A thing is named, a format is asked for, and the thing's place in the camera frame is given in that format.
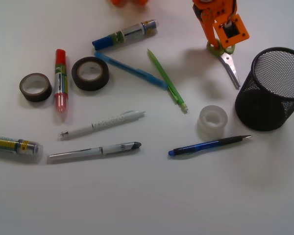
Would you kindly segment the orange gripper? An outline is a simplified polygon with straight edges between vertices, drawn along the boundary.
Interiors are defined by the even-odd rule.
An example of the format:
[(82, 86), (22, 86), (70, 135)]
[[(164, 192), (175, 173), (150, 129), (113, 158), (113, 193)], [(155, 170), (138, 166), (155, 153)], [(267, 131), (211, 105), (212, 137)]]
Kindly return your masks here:
[(193, 11), (202, 25), (208, 42), (215, 48), (219, 47), (219, 43), (214, 29), (223, 48), (231, 47), (249, 38), (240, 15), (236, 14), (236, 0), (194, 0)]

